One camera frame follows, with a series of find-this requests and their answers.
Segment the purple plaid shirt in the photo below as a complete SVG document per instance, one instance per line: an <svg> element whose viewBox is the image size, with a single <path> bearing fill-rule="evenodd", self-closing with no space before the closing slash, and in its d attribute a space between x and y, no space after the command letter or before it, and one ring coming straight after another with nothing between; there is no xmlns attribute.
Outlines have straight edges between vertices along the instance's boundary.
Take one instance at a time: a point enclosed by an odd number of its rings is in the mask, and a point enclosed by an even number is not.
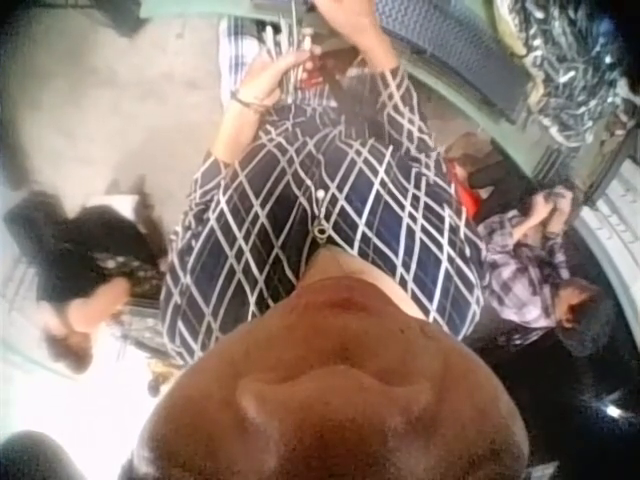
<svg viewBox="0 0 640 480"><path fill-rule="evenodd" d="M561 238L545 238L542 248L513 242L513 228L524 220L517 210L480 225L487 244L486 298L505 320L530 328L556 325L553 291L569 278Z"/></svg>

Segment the navy plaid shirt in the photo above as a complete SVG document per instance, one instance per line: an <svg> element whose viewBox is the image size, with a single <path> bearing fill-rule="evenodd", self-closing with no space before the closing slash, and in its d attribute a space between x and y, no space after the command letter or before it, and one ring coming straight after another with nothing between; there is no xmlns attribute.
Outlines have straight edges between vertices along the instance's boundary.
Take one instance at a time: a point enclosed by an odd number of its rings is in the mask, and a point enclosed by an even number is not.
<svg viewBox="0 0 640 480"><path fill-rule="evenodd" d="M281 105L238 165L206 159L161 299L165 337L181 361L290 295L323 244L387 273L452 335L473 328L483 244L406 73L371 78L384 138L347 125L333 107Z"/></svg>

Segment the floor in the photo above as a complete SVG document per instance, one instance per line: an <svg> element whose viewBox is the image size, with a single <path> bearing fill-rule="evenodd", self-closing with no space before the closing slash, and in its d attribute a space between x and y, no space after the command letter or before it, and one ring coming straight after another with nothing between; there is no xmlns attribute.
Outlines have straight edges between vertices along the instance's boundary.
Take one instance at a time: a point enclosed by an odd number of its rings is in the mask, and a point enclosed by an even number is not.
<svg viewBox="0 0 640 480"><path fill-rule="evenodd" d="M3 59L3 121L31 184L70 214L143 175L174 224L221 107L215 19L169 19L134 39L91 11L33 10Z"/></svg>
<svg viewBox="0 0 640 480"><path fill-rule="evenodd" d="M57 193L73 214L114 180L127 189L143 176L156 214L173 226L221 116L216 27L214 18L158 20L127 40L91 12L20 18L0 56L2 122L19 172L2 185L3 210L16 183ZM423 100L443 147L475 128L437 96ZM3 257L2 277L6 265ZM0 329L0 437L45 431L87 478L114 478L154 404L144 360L107 339L86 376L61 374L47 364L27 297L2 305L12 315Z"/></svg>

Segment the white surface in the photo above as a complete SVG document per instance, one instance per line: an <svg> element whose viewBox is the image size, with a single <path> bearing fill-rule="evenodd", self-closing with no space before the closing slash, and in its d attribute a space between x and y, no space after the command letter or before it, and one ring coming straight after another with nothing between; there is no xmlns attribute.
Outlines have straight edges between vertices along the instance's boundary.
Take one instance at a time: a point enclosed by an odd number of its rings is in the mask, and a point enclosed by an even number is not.
<svg viewBox="0 0 640 480"><path fill-rule="evenodd" d="M49 362L34 315L33 278L27 274L10 314L6 299L0 301L0 437L44 432L87 479L117 478L156 403L147 393L146 361L136 350L122 351L105 331L85 375Z"/></svg>
<svg viewBox="0 0 640 480"><path fill-rule="evenodd" d="M575 226L616 291L640 350L640 167L627 160Z"/></svg>

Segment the red object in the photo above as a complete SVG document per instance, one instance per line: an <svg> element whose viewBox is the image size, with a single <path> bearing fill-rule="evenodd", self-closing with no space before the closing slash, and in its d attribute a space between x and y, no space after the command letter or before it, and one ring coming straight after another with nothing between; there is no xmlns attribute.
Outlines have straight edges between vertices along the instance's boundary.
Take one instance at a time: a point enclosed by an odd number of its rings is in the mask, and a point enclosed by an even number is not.
<svg viewBox="0 0 640 480"><path fill-rule="evenodd" d="M469 185L466 182L460 180L458 175L455 172L455 168L453 168L453 162L447 162L447 171L449 172L449 178L456 186L456 196L460 203L467 210L467 215L469 218L475 217L478 208L480 208L480 203L482 203L482 197L478 195L474 190L469 188Z"/></svg>

